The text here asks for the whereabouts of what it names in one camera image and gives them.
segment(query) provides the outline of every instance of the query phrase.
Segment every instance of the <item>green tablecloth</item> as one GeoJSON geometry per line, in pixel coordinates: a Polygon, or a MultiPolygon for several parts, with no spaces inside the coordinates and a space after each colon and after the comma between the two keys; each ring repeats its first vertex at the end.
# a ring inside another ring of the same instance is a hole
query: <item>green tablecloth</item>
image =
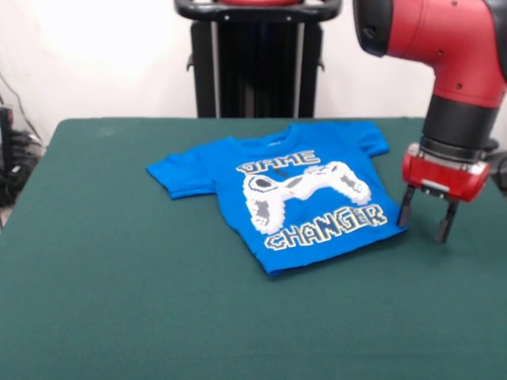
{"type": "MultiPolygon", "coordinates": [[[[169,152],[288,120],[68,120],[0,235],[0,379],[507,378],[507,208],[493,183],[406,234],[270,279],[214,196],[171,201],[169,152]]],[[[400,200],[421,120],[379,120],[400,200]]]]}

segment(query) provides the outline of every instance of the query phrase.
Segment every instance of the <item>black cable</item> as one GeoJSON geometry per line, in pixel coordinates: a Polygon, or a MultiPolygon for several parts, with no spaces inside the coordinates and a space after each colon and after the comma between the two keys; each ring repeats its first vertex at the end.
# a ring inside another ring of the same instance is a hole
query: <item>black cable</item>
{"type": "Polygon", "coordinates": [[[39,139],[39,141],[42,141],[42,138],[40,137],[39,133],[37,132],[37,130],[35,129],[33,124],[30,122],[29,118],[25,114],[25,110],[23,109],[23,103],[21,102],[21,98],[20,98],[19,94],[7,82],[7,80],[5,79],[5,77],[3,76],[1,71],[0,71],[0,80],[2,80],[3,84],[6,85],[7,89],[9,89],[9,91],[11,93],[13,93],[13,95],[16,97],[17,104],[19,106],[19,112],[23,116],[23,119],[25,119],[25,122],[28,124],[29,128],[32,130],[33,134],[39,139]]]}

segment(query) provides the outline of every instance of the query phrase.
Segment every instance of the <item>red cylindrical part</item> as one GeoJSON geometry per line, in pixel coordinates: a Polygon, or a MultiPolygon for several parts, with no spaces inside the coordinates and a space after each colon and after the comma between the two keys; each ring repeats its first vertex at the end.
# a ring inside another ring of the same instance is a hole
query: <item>red cylindrical part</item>
{"type": "Polygon", "coordinates": [[[500,106],[507,83],[483,0],[394,0],[393,7],[388,55],[431,66],[439,97],[500,106]]]}

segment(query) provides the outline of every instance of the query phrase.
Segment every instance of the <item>white wall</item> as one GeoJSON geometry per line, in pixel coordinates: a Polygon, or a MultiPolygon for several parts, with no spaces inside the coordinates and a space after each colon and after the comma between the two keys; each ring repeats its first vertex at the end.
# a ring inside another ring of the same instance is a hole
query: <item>white wall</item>
{"type": "MultiPolygon", "coordinates": [[[[423,116],[433,72],[368,55],[357,43],[352,0],[323,24],[316,117],[423,116]]],[[[0,71],[46,141],[60,120],[196,115],[191,21],[172,0],[0,0],[0,71]]],[[[14,98],[0,83],[0,93],[14,98]]],[[[507,146],[507,107],[494,135],[507,146]]]]}

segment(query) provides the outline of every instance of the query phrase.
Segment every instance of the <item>black stand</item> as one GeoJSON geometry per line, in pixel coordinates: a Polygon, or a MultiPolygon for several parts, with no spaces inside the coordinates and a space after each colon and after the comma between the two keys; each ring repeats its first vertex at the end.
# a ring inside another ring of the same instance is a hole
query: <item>black stand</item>
{"type": "Polygon", "coordinates": [[[270,7],[176,0],[176,8],[196,20],[189,64],[199,117],[313,117],[318,23],[336,17],[341,0],[270,7]]]}

